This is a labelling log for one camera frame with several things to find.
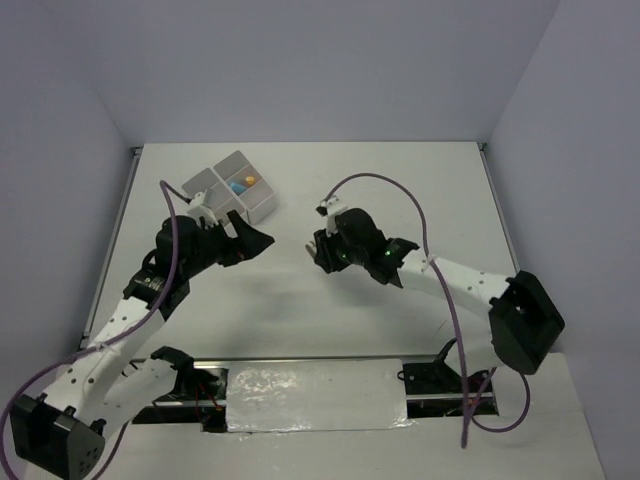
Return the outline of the blue highlighter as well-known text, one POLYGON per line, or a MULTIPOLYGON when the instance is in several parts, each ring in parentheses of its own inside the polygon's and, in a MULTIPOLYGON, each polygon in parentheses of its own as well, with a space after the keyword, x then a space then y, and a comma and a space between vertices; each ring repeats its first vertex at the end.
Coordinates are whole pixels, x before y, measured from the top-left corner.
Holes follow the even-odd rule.
POLYGON ((248 190, 248 187, 246 185, 236 182, 230 182, 229 187, 236 195, 241 195, 248 190))

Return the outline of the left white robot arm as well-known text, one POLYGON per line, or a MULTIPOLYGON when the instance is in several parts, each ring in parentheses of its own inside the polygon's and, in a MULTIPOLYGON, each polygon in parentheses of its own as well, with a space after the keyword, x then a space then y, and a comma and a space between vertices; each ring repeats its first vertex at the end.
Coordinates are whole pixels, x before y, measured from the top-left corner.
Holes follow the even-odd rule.
POLYGON ((63 373, 42 393, 20 393, 4 413, 19 458, 59 478, 83 479, 98 464, 107 439, 148 404, 198 390, 212 396, 209 385, 217 376, 195 368, 190 355, 173 347, 158 348, 130 374, 124 370, 187 297, 193 277, 213 265, 251 260, 274 243, 236 211, 227 217, 234 235, 205 217, 178 215, 163 222, 155 248, 99 334, 62 363, 63 373))

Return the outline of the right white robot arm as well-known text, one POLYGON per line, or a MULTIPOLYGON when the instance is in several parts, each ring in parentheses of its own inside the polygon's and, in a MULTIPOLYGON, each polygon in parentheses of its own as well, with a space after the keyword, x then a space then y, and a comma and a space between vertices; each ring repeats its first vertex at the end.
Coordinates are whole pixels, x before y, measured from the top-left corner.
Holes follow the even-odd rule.
POLYGON ((435 380, 446 391, 500 366, 535 374, 565 328, 545 288, 528 271, 504 276, 430 257, 412 241, 385 237, 360 208, 316 210, 326 225, 315 231, 309 250, 325 273, 359 266, 382 285, 438 296, 478 319, 476 327, 456 327, 437 356, 435 380))

